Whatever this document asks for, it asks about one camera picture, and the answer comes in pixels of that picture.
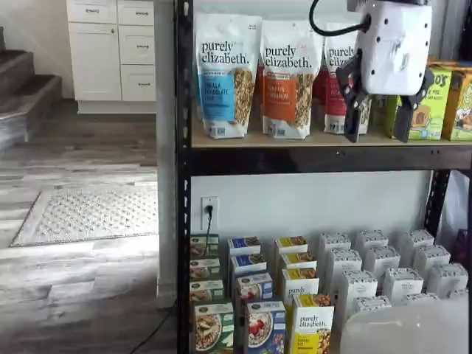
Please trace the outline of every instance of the robotic arm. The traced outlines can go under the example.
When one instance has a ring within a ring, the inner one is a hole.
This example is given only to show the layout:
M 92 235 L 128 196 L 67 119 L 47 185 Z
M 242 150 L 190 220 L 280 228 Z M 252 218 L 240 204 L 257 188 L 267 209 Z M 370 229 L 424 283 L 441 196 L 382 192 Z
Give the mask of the robotic arm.
M 428 0 L 367 0 L 362 23 L 337 31 L 325 31 L 314 23 L 318 2 L 313 0 L 309 15 L 316 33 L 328 37 L 358 31 L 356 54 L 336 70 L 347 107 L 345 136 L 351 142 L 358 141 L 359 108 L 368 94 L 398 95 L 401 107 L 393 133 L 407 142 L 413 112 L 434 81 L 426 67 L 432 16 Z

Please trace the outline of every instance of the cereal box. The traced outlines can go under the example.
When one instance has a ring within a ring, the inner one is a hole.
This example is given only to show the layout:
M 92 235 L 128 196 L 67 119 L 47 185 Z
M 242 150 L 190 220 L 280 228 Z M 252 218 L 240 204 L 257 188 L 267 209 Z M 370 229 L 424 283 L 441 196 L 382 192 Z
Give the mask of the cereal box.
M 377 292 L 377 278 L 368 271 L 343 271 L 334 322 L 342 330 L 353 311 L 353 301 L 358 297 L 373 297 Z
M 422 288 L 423 278 L 413 268 L 390 268 L 385 272 L 383 295 L 395 306 L 405 295 L 419 294 Z
M 365 271 L 371 271 L 377 278 L 379 291 L 382 290 L 385 279 L 385 271 L 389 268 L 398 268 L 400 255 L 391 246 L 387 247 L 369 247 L 364 256 L 362 268 Z
M 386 296 L 359 297 L 354 299 L 353 315 L 356 313 L 366 313 L 378 311 L 383 308 L 390 308 L 392 304 Z
M 231 257 L 231 263 L 233 269 L 232 288 L 229 295 L 232 298 L 236 295 L 236 277 L 267 270 L 267 262 L 261 254 L 244 254 L 242 256 Z
M 282 294 L 287 310 L 287 325 L 291 328 L 292 307 L 295 294 L 317 294 L 319 279 L 315 268 L 283 269 Z
M 220 237 L 218 235 L 210 234 L 208 236 L 207 246 L 206 235 L 192 235 L 190 237 L 190 259 L 195 260 L 202 257 L 217 257 L 219 242 Z
M 237 298 L 235 301 L 236 343 L 243 343 L 244 307 L 251 299 L 270 299 L 273 295 L 272 278 L 267 271 L 261 271 L 236 278 Z
M 333 314 L 334 306 L 328 295 L 295 295 L 288 353 L 327 354 Z
M 246 354 L 283 354 L 285 308 L 281 301 L 251 300 L 246 305 Z
M 440 298 L 437 297 L 436 294 L 411 294 L 411 295 L 405 295 L 402 300 L 400 301 L 400 305 L 406 306 L 406 305 L 411 305 L 411 304 L 423 304 L 423 303 L 428 303 L 432 302 L 434 300 L 439 300 Z
M 411 267 L 416 249 L 420 246 L 430 246 L 433 242 L 434 237 L 426 230 L 405 233 L 399 242 L 400 267 Z
M 334 248 L 328 252 L 326 261 L 325 290 L 336 305 L 342 272 L 360 271 L 362 260 L 359 253 L 353 249 Z
M 471 68 L 454 68 L 452 71 L 442 137 L 448 140 L 472 140 Z
M 359 252 L 359 255 L 364 259 L 367 248 L 371 246 L 387 246 L 389 238 L 380 230 L 361 231 L 355 238 L 354 249 Z
M 274 259 L 272 278 L 276 280 L 279 273 L 279 262 L 282 254 L 308 252 L 308 243 L 303 236 L 284 237 L 274 241 Z
M 424 288 L 428 282 L 431 267 L 439 264 L 448 264 L 450 259 L 451 255 L 442 246 L 431 245 L 417 248 L 414 253 L 413 268 L 416 269 L 425 280 L 423 284 Z
M 241 256 L 245 254 L 259 254 L 260 242 L 257 237 L 241 237 L 228 240 L 228 261 L 227 261 L 227 282 L 228 291 L 232 288 L 232 263 L 231 257 Z
M 234 319 L 230 301 L 198 304 L 194 309 L 193 352 L 233 353 Z
M 190 282 L 190 301 L 213 301 L 224 298 L 222 280 L 203 280 Z
M 451 84 L 451 70 L 434 66 L 430 66 L 430 70 L 434 75 L 434 83 L 421 101 L 420 107 L 413 113 L 412 127 L 409 132 L 410 139 L 439 140 L 441 138 Z M 390 137 L 393 137 L 393 127 L 399 105 L 399 97 L 391 96 L 389 98 L 385 127 L 386 133 Z
M 338 232 L 336 234 L 323 233 L 319 237 L 318 257 L 316 265 L 316 273 L 319 278 L 319 287 L 324 290 L 325 283 L 325 260 L 327 253 L 333 248 L 350 249 L 351 241 L 346 232 Z
M 297 268 L 316 269 L 315 257 L 310 252 L 283 254 L 280 257 L 280 271 L 278 273 L 275 293 L 282 296 L 282 270 Z
M 190 261 L 190 281 L 220 279 L 220 260 L 218 257 Z
M 433 265 L 429 271 L 426 291 L 445 299 L 455 290 L 464 290 L 469 276 L 459 263 Z

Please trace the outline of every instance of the stair step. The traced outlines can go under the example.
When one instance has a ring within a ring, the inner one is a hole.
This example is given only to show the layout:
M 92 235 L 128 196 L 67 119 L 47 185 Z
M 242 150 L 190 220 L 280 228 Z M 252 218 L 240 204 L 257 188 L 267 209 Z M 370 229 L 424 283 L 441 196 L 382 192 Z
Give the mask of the stair step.
M 32 53 L 21 50 L 0 53 L 0 97 L 18 90 L 33 75 Z
M 50 108 L 60 99 L 61 78 L 35 75 L 0 105 L 0 150 L 16 142 L 27 142 Z

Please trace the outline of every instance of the white baseboard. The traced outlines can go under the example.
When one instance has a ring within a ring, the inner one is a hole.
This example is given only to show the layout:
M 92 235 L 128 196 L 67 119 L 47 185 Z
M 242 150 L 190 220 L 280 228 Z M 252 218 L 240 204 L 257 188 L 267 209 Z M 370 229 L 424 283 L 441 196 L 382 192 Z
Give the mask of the white baseboard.
M 156 102 L 77 101 L 79 114 L 155 114 Z

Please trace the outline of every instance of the wooden floor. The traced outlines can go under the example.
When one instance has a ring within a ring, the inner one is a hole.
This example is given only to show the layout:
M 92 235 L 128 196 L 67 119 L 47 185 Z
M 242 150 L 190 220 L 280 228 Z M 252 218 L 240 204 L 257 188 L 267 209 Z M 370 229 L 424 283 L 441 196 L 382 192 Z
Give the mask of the wooden floor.
M 160 322 L 156 236 L 8 248 L 44 187 L 156 181 L 154 116 L 60 104 L 0 152 L 0 353 L 128 354 Z M 138 353 L 174 353 L 171 317 Z

